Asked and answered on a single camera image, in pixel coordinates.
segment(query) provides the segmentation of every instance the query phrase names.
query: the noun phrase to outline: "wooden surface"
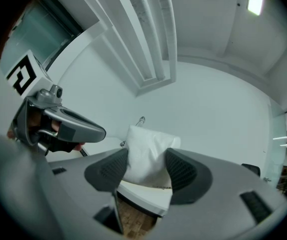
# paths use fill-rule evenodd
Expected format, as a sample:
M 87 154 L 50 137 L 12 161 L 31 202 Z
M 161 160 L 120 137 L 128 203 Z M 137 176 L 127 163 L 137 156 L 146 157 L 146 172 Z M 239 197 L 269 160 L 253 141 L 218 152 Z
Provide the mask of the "wooden surface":
M 157 218 L 133 208 L 118 198 L 118 211 L 123 227 L 123 235 L 130 239 L 140 239 L 156 224 Z

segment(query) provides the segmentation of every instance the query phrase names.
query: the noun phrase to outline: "white cloth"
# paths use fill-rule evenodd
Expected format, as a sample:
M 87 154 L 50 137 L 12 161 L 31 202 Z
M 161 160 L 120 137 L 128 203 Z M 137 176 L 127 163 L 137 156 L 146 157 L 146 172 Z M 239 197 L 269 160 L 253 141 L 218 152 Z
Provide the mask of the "white cloth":
M 167 148 L 180 148 L 179 137 L 131 125 L 126 138 L 128 166 L 126 182 L 153 188 L 171 188 L 166 169 Z

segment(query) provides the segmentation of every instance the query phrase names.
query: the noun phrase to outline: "black vent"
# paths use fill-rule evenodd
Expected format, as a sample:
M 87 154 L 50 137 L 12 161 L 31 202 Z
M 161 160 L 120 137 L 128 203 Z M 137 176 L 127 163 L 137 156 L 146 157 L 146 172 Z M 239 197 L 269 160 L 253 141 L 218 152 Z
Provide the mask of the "black vent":
M 65 168 L 62 168 L 62 167 L 52 169 L 52 172 L 54 175 L 61 174 L 61 173 L 66 172 L 66 171 L 67 170 Z
M 197 176 L 195 167 L 175 155 L 166 156 L 166 165 L 173 192 L 188 186 Z
M 204 164 L 185 153 L 196 153 L 168 148 L 165 154 L 167 171 L 172 186 L 171 205 L 191 204 L 200 199 L 210 188 L 213 176 Z
M 89 165 L 84 177 L 96 190 L 113 192 L 122 181 L 128 161 L 128 150 L 122 148 L 116 153 Z
M 265 202 L 257 195 L 256 192 L 246 192 L 240 195 L 241 199 L 248 207 L 250 213 L 257 223 L 262 222 L 271 213 L 271 209 L 265 204 Z

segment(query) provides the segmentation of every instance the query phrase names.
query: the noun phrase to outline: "screw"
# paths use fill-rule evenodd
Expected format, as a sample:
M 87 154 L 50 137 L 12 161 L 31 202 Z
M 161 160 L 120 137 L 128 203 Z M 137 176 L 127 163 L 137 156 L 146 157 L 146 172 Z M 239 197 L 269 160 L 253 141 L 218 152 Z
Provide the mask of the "screw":
M 63 95 L 63 89 L 57 90 L 57 97 L 60 98 Z

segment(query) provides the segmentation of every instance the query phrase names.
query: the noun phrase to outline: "robotic arm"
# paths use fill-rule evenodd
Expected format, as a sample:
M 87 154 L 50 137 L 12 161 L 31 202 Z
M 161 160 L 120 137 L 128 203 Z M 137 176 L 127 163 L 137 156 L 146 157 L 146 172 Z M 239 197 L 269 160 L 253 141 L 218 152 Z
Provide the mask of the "robotic arm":
M 6 76 L 23 99 L 11 127 L 14 135 L 40 154 L 48 151 L 70 152 L 78 143 L 102 141 L 106 131 L 82 115 L 62 106 L 63 89 L 53 84 L 29 50 Z M 29 131 L 29 114 L 41 114 L 40 128 Z M 52 129 L 52 120 L 60 123 L 59 131 Z

